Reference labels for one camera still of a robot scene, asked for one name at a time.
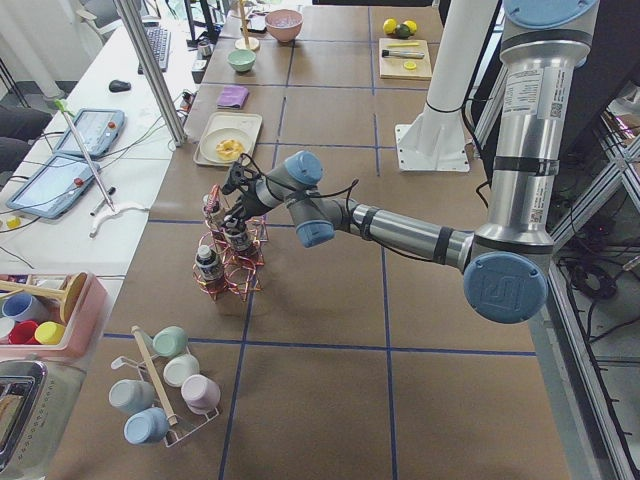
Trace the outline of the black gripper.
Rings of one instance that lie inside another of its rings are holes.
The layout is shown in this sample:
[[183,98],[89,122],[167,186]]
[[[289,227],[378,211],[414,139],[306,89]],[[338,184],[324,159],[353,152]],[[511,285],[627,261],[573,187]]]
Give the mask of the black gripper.
[[227,181],[227,193],[240,191],[240,196],[228,211],[227,216],[246,221],[253,217],[262,216],[278,206],[278,199],[267,188],[264,177],[257,179],[244,178]]

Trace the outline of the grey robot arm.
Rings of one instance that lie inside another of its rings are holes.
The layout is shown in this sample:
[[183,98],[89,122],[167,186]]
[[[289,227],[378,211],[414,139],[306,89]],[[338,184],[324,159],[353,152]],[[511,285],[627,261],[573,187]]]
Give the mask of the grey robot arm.
[[285,206],[300,242],[312,247],[345,231],[464,276],[481,316],[514,324],[547,299],[553,240],[546,231],[574,70],[592,44],[595,1],[508,1],[500,58],[507,70],[487,221],[472,233],[430,224],[317,189],[319,159],[301,151],[268,173],[232,164],[223,192],[236,193],[233,220]]

